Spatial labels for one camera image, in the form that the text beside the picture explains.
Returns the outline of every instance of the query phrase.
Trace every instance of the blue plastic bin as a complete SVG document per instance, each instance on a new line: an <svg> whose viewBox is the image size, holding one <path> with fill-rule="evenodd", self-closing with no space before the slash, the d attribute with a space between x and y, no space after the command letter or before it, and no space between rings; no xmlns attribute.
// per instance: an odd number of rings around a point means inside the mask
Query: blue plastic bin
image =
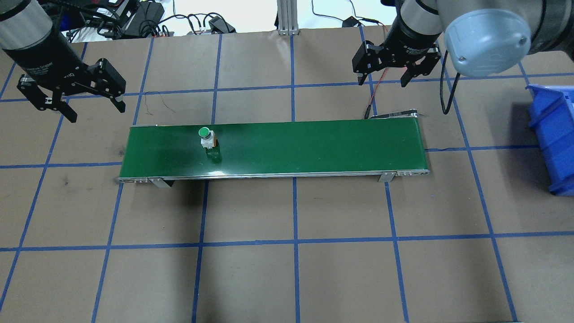
<svg viewBox="0 0 574 323"><path fill-rule="evenodd" d="M574 86L526 87L534 92L530 107L535 132L556 195L574 196Z"/></svg>

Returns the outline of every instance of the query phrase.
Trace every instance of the electronics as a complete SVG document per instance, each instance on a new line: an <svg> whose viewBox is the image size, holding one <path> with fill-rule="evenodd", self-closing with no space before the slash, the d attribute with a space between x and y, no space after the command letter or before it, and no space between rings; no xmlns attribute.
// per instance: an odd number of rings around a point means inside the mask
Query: electronics
<svg viewBox="0 0 574 323"><path fill-rule="evenodd" d="M105 8L94 6L94 1L92 0L80 0L81 6L86 8L96 10L99 13L105 14L110 18L114 18L115 16ZM108 0L107 4L106 1L100 1L100 5L107 6L108 9L113 10L119 16L119 24L124 26L130 20L131 16L138 10L140 7L139 0ZM88 26L90 27L99 27L102 23L102 19L97 16L90 16L86 15L86 20L88 21ZM113 27L112 23L107 22L104 26L105 29L111 29Z"/></svg>
<svg viewBox="0 0 574 323"><path fill-rule="evenodd" d="M137 11L123 29L122 39L141 38L141 31L146 25L159 24L164 15L164 7L159 2L140 2Z"/></svg>
<svg viewBox="0 0 574 323"><path fill-rule="evenodd" d="M235 28L230 24L226 23L221 17L215 17L210 20L211 33L214 34L226 34L235 33Z"/></svg>

